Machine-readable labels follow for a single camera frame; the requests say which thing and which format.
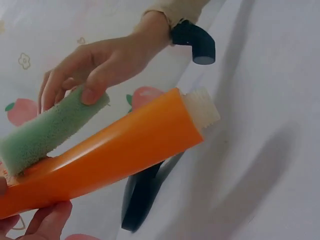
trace sleeve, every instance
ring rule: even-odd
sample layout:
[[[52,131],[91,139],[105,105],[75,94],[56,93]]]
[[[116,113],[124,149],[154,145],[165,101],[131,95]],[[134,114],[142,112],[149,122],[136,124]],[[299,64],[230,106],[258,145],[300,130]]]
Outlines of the sleeve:
[[[174,28],[184,20],[189,20],[195,24],[199,19],[202,9],[209,1],[210,0],[156,0],[156,3],[149,7],[144,14],[150,11],[164,13],[171,28]]]

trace wrist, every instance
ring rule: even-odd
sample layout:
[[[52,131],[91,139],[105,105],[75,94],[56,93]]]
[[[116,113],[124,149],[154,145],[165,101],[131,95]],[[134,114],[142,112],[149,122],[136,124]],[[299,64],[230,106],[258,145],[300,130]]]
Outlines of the wrist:
[[[147,12],[131,35],[139,38],[151,58],[171,42],[169,23],[166,16],[159,11]]]

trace black object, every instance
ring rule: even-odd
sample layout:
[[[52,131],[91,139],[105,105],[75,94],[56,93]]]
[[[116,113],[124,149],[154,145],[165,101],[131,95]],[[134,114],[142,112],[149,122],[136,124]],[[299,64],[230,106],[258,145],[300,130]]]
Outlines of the black object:
[[[214,39],[205,30],[187,20],[172,29],[171,39],[174,45],[191,46],[192,60],[196,64],[210,65],[216,61]],[[182,154],[174,156],[175,160],[170,161],[178,161]],[[158,176],[163,163],[160,162],[129,177],[123,196],[121,225],[123,229],[134,233],[146,219],[161,184],[171,171],[167,170],[165,177]]]
[[[199,65],[210,65],[216,61],[215,40],[191,22],[185,20],[171,31],[172,43],[192,47],[192,60]]]

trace sponge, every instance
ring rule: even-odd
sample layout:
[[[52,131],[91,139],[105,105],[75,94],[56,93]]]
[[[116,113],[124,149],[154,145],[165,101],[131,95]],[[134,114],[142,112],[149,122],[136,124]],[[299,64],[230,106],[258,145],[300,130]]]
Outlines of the sponge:
[[[60,103],[0,140],[0,157],[10,176],[45,158],[109,103],[105,93],[96,104],[85,105],[81,103],[82,92],[83,86],[79,86]]]

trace orange bottle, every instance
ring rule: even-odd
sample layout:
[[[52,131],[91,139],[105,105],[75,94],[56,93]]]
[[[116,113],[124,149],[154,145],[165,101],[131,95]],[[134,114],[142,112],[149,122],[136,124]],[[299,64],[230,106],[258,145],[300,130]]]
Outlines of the orange bottle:
[[[191,148],[220,116],[205,89],[177,88],[135,110],[60,156],[9,180],[0,219],[88,194]]]

